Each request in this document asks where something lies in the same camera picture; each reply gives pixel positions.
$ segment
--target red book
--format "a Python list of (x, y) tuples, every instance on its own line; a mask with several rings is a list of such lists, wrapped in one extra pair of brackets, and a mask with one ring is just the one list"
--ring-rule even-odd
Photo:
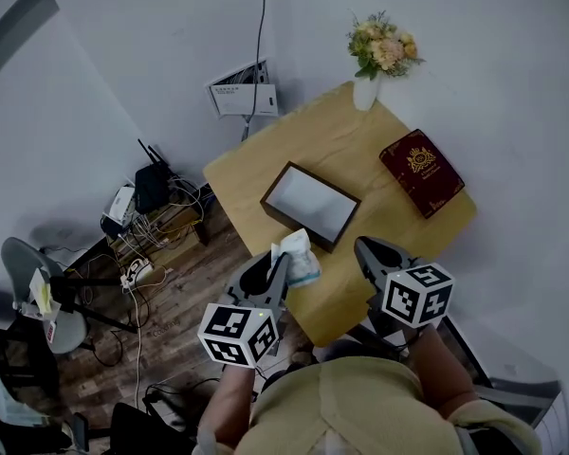
[(421, 130), (384, 149), (379, 159), (429, 218), (464, 188), (464, 181)]

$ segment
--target white vase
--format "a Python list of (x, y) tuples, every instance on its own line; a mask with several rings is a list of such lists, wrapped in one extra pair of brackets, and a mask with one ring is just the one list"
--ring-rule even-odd
[(378, 72), (374, 79), (356, 78), (354, 81), (354, 105), (359, 111), (371, 109), (377, 97), (381, 73)]

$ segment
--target wooden table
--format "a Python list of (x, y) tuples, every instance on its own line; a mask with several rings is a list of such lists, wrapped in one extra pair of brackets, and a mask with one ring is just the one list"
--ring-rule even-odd
[(424, 219), (378, 158), (409, 129), (378, 102), (368, 112), (357, 111), (352, 88), (347, 82), (279, 119), (204, 170), (252, 255), (269, 250), (271, 243), (280, 243), (291, 232), (259, 204), (287, 161), (362, 200), (332, 254), (313, 247), (322, 277), (290, 290), (286, 300), (318, 346), (366, 317), (366, 301), (374, 291), (354, 255), (358, 236), (376, 236), (432, 260), (476, 214), (472, 199), (461, 191), (432, 218)]

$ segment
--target gold emblem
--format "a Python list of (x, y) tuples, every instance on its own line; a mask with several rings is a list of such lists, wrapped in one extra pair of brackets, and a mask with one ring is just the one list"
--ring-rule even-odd
[(411, 156), (408, 156), (407, 160), (409, 160), (411, 170), (418, 173), (436, 160), (436, 157), (426, 150), (426, 147), (421, 147), (421, 151), (418, 148), (411, 148)]

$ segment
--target power strip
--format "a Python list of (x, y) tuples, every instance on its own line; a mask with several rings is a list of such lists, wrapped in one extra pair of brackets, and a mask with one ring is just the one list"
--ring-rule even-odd
[(135, 288), (135, 283), (140, 282), (145, 277), (150, 275), (154, 271), (154, 267), (149, 260), (138, 260), (138, 267), (135, 270), (131, 270), (129, 267), (128, 277), (122, 275), (120, 277), (120, 283), (122, 283), (123, 288), (133, 289)]

